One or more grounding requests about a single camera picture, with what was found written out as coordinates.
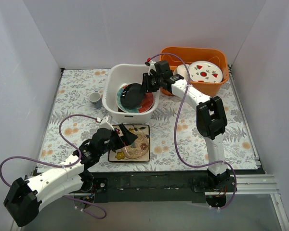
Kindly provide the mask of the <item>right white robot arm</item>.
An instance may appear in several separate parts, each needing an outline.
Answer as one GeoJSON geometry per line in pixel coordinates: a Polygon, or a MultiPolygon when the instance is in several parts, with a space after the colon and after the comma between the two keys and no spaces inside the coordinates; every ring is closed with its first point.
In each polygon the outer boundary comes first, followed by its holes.
{"type": "Polygon", "coordinates": [[[200,186],[219,191],[230,179],[230,170],[225,162],[224,133],[227,119],[220,97],[210,97],[190,86],[179,74],[174,74],[166,60],[155,62],[148,59],[149,67],[143,73],[142,91],[155,92],[160,88],[182,99],[196,111],[196,127],[204,138],[209,158],[207,178],[201,180],[200,186]]]}

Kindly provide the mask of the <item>red rimmed round plate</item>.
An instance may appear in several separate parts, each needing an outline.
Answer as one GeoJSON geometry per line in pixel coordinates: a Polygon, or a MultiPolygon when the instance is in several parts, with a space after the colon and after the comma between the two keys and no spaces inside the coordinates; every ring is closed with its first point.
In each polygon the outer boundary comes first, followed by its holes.
{"type": "Polygon", "coordinates": [[[118,108],[125,111],[126,113],[144,113],[148,111],[154,104],[154,95],[153,93],[146,93],[144,99],[141,104],[133,109],[128,109],[121,104],[120,97],[123,90],[127,87],[127,85],[123,85],[117,92],[116,95],[116,103],[118,108]]]}

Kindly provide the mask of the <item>clear pink glass plate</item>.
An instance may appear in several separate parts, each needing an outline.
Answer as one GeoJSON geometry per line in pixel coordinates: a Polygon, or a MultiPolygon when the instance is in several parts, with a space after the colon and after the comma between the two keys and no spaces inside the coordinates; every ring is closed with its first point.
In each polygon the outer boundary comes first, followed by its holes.
{"type": "Polygon", "coordinates": [[[122,148],[124,156],[128,159],[135,160],[149,153],[149,139],[142,131],[132,131],[137,135],[137,139],[129,146],[122,148]]]}

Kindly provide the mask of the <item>square cream floral plate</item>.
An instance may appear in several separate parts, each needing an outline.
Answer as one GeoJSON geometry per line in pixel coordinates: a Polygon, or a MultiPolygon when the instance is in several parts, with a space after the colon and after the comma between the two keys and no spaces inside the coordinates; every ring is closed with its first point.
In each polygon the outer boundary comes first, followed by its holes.
{"type": "MultiPolygon", "coordinates": [[[[150,127],[149,125],[145,124],[124,124],[124,126],[130,131],[142,131],[146,137],[149,139],[149,145],[150,145],[150,127]]],[[[149,153],[146,154],[143,157],[140,157],[135,160],[128,159],[124,156],[124,153],[122,152],[122,148],[115,150],[115,151],[109,151],[108,152],[108,161],[112,163],[141,163],[141,162],[148,162],[150,160],[150,147],[149,147],[149,153]]]]}

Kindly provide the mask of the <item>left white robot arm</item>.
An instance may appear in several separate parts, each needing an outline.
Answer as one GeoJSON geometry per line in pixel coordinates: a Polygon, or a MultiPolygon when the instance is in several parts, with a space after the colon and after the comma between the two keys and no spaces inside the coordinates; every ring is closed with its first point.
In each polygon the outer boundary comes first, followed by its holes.
{"type": "Polygon", "coordinates": [[[88,169],[98,163],[102,155],[129,146],[137,138],[123,124],[119,129],[99,128],[58,167],[27,180],[17,178],[3,202],[5,208],[17,226],[26,226],[45,206],[65,194],[78,190],[89,192],[93,177],[88,169]]]}

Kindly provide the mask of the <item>black bowl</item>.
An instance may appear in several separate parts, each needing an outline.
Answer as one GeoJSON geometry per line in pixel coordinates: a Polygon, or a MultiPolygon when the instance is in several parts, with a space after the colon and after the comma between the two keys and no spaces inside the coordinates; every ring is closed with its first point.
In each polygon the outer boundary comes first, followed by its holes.
{"type": "Polygon", "coordinates": [[[139,106],[145,97],[145,92],[142,91],[142,85],[132,83],[123,89],[120,96],[121,104],[129,109],[139,106]]]}

